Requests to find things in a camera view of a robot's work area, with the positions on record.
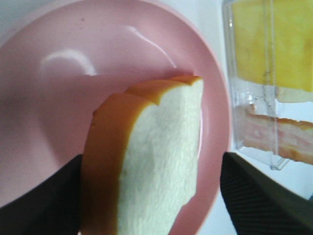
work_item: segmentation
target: yellow cheese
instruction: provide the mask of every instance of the yellow cheese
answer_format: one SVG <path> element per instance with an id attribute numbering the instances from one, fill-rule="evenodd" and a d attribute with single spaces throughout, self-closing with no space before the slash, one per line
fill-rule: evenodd
<path id="1" fill-rule="evenodd" d="M 313 0 L 239 0 L 232 11 L 238 76 L 313 92 Z"/>

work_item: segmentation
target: plastic container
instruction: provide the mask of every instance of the plastic container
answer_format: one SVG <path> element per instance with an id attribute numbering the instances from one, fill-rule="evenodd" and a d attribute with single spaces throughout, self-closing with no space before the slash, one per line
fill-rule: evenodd
<path id="1" fill-rule="evenodd" d="M 223 14 L 236 149 L 271 169 L 310 163 L 313 0 L 226 0 Z"/>

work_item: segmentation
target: pink bowl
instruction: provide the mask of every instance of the pink bowl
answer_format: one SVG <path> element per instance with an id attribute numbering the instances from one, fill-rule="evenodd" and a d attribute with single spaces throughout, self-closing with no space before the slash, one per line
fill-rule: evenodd
<path id="1" fill-rule="evenodd" d="M 0 38 L 0 206 L 83 152 L 92 111 L 109 94 L 180 74 L 205 85 L 197 194 L 170 233 L 191 235 L 215 200 L 230 142 L 225 81 L 198 31 L 151 0 L 63 0 L 19 21 Z"/>

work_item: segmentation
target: white table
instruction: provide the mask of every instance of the white table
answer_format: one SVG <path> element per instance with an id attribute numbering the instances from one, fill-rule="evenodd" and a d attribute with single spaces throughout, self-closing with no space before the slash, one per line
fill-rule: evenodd
<path id="1" fill-rule="evenodd" d="M 1 0 L 0 33 L 17 18 L 52 0 Z M 223 0 L 162 0 L 185 15 L 207 39 L 226 74 L 224 33 L 222 24 Z M 290 161 L 281 171 L 246 158 L 251 164 L 298 195 L 309 198 L 313 193 L 313 166 Z M 221 193 L 206 219 L 199 235 L 236 235 Z"/>

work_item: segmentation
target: bacon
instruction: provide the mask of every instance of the bacon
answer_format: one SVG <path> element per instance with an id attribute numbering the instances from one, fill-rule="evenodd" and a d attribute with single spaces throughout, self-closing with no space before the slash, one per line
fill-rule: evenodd
<path id="1" fill-rule="evenodd" d="M 239 121 L 244 146 L 313 165 L 313 123 L 257 115 L 249 107 L 239 109 L 245 117 Z"/>

